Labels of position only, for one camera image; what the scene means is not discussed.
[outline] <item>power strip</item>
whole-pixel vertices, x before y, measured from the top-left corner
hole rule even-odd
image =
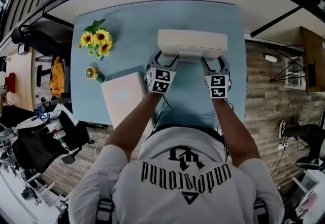
[[[278,145],[278,150],[285,149],[287,146],[288,146],[288,142],[281,143],[281,144]]]

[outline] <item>yellow cloth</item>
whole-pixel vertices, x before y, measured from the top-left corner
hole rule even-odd
[[[49,82],[52,95],[57,98],[61,97],[61,93],[64,92],[64,70],[59,60],[60,57],[57,57],[54,61],[54,65],[51,68],[52,78]]]

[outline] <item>flower bouquet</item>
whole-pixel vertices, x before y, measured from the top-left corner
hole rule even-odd
[[[113,46],[110,33],[105,28],[100,27],[104,21],[105,19],[94,20],[92,25],[87,26],[83,30],[85,33],[81,37],[80,44],[78,44],[79,49],[87,47],[88,54],[91,56],[96,55],[100,60],[108,56],[109,50]]]

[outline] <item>shoe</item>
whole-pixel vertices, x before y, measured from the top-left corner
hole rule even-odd
[[[304,170],[320,170],[318,159],[310,156],[300,158],[295,162],[295,165]]]
[[[285,119],[281,120],[280,122],[280,126],[279,126],[279,138],[283,138],[284,137],[284,130],[287,128],[286,126],[286,122],[285,122]]]

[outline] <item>white t-shirt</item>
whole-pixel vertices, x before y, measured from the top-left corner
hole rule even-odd
[[[129,164],[119,147],[104,147],[72,192],[71,224],[95,223],[102,198],[114,203],[112,223],[254,223],[256,199],[264,201],[269,223],[284,215],[261,159],[236,168],[224,162],[219,141],[186,127],[152,135]]]

